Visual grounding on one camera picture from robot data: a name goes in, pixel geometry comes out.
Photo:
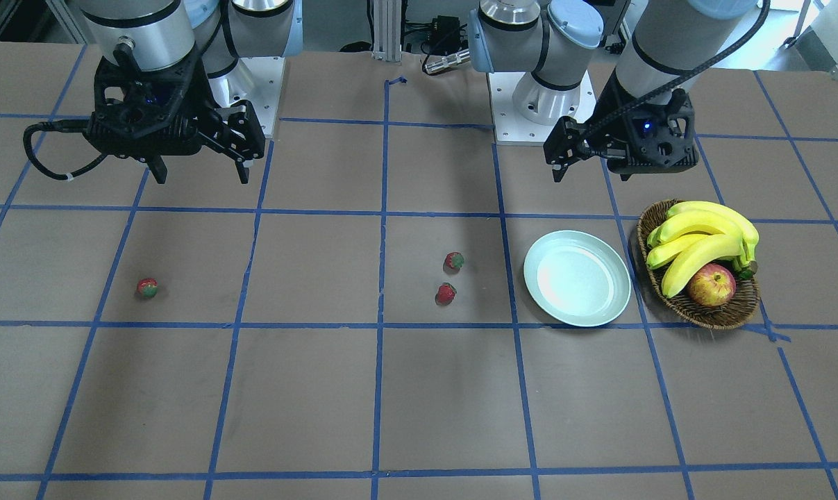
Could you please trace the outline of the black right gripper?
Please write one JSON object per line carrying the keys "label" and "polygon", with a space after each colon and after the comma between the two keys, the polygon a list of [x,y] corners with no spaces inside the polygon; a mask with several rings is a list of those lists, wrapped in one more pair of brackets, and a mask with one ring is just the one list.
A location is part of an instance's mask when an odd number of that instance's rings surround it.
{"label": "black right gripper", "polygon": [[266,138],[250,101],[213,110],[215,99],[199,59],[186,59],[136,78],[109,60],[94,75],[94,112],[86,140],[102,154],[148,160],[150,174],[164,185],[162,156],[191,156],[203,148],[200,120],[207,117],[207,147],[233,161],[240,183],[265,155]]}

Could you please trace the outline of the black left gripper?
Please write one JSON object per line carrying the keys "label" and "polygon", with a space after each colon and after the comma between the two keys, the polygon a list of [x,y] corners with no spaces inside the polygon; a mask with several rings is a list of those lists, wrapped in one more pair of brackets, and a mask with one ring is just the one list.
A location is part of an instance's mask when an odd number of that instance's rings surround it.
{"label": "black left gripper", "polygon": [[553,181],[561,183],[569,167],[586,161],[589,149],[602,154],[615,174],[672,174],[695,167],[695,112],[689,94],[679,87],[662,96],[665,103],[638,105],[586,140],[582,124],[573,117],[559,117],[544,142]]}

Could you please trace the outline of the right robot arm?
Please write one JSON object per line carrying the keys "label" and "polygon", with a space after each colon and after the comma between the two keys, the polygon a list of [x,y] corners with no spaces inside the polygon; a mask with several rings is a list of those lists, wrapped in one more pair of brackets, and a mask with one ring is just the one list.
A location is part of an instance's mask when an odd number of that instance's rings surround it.
{"label": "right robot arm", "polygon": [[79,1],[101,49],[83,137],[100,156],[145,164],[166,181],[165,156],[228,156],[241,183],[266,151],[267,124],[231,76],[248,58],[297,55],[301,1]]}

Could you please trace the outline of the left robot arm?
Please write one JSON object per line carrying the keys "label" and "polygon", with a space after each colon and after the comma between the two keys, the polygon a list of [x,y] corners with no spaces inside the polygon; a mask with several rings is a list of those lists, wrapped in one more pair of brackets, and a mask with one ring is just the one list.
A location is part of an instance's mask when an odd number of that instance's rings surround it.
{"label": "left robot arm", "polygon": [[520,73],[514,104],[550,127],[542,148],[554,181],[598,156],[627,181],[682,173],[698,164],[689,89],[764,25],[768,1],[650,1],[584,120],[555,112],[548,97],[580,91],[605,19],[585,1],[481,1],[467,22],[479,72]]}

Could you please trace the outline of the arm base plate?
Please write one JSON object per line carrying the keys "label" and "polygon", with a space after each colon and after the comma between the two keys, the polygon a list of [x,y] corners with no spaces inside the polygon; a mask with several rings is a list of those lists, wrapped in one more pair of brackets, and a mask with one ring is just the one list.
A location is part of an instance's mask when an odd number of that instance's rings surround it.
{"label": "arm base plate", "polygon": [[286,63],[279,56],[239,59],[231,69],[209,77],[216,102],[233,107],[250,101],[265,137],[274,138]]}
{"label": "arm base plate", "polygon": [[498,145],[542,145],[559,118],[583,123],[596,105],[588,72],[578,87],[567,91],[548,89],[527,72],[491,73],[487,82]]}

